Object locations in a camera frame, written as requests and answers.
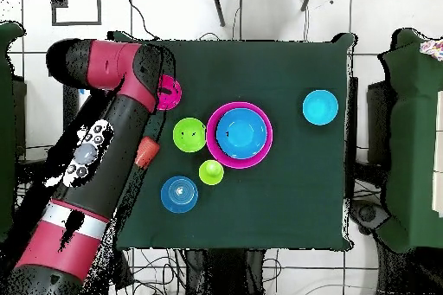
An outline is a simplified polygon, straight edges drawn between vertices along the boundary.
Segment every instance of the light blue cup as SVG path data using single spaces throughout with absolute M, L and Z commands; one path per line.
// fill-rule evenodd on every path
M 220 148 L 234 159 L 248 159 L 266 142 L 266 125 L 261 116 L 247 108 L 235 108 L 221 117 L 215 138 Z
M 303 102 L 303 115 L 313 125 L 327 125 L 337 113 L 337 98 L 327 90 L 315 90 Z

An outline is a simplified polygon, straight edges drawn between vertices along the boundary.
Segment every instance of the small green cup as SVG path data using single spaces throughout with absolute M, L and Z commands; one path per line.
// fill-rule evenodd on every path
M 223 166 L 216 160 L 207 160 L 198 169 L 198 176 L 203 183 L 214 186 L 223 179 Z
M 199 151 L 206 144 L 206 126 L 198 119 L 182 119 L 174 127 L 172 139 L 181 151 Z

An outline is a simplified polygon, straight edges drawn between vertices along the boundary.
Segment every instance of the pink cup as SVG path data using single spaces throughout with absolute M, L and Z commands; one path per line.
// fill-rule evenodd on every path
M 174 108 L 182 98 L 182 88 L 178 81 L 169 75 L 163 75 L 158 83 L 158 105 L 159 111 L 169 111 Z

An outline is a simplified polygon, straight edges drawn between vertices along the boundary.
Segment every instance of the table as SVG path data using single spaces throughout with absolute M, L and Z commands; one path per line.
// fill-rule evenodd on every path
M 0 109 L 2 110 L 2 143 L 0 168 L 0 242 L 3 242 L 12 224 L 11 211 L 14 206 L 16 187 L 16 129 L 12 71 L 6 51 L 10 43 L 24 35 L 23 28 L 16 22 L 0 22 Z
M 113 37 L 141 42 L 119 32 Z M 118 249 L 349 248 L 342 234 L 343 164 L 346 60 L 353 42 L 352 34 L 326 43 L 155 41 L 174 54 L 183 97 L 167 113 L 160 152 L 147 170 Z M 338 100 L 338 115 L 325 126 L 309 124 L 302 114 L 303 99 L 315 89 L 327 89 Z M 235 100 L 265 111 L 273 124 L 273 146 L 253 168 L 225 168 L 219 185 L 204 185 L 198 167 L 212 158 L 207 147 L 181 152 L 172 129 L 185 117 L 206 124 L 215 109 Z M 152 125 L 145 135 L 152 134 Z M 199 191 L 197 205 L 182 215 L 160 201 L 162 185 L 176 175 L 191 178 Z
M 425 39 L 412 29 L 395 33 L 395 45 L 380 54 L 398 101 L 390 114 L 391 165 L 385 206 L 392 218 L 377 230 L 389 248 L 443 248 L 443 219 L 432 210 L 438 91 L 443 63 L 420 53 Z

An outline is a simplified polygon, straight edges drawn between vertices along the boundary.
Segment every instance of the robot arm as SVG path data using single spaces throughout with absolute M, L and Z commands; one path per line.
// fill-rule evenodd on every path
M 78 295 L 156 109 L 163 52 L 157 46 L 66 40 L 47 53 L 59 82 L 116 93 L 65 166 L 7 295 Z

